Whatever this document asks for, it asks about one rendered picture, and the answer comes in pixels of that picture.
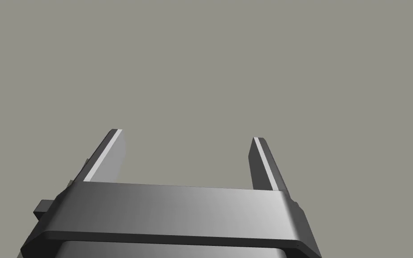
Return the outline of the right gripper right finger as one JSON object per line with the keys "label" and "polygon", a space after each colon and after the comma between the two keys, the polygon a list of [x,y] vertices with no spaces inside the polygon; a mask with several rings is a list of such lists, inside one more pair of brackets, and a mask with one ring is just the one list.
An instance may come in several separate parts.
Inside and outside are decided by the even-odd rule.
{"label": "right gripper right finger", "polygon": [[253,137],[248,153],[252,187],[254,190],[280,191],[290,196],[280,170],[264,138]]}

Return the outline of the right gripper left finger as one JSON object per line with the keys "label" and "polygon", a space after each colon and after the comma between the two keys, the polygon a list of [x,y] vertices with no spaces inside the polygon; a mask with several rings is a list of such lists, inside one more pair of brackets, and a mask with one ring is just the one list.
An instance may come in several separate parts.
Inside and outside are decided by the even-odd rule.
{"label": "right gripper left finger", "polygon": [[123,130],[111,129],[73,182],[115,182],[126,155]]}

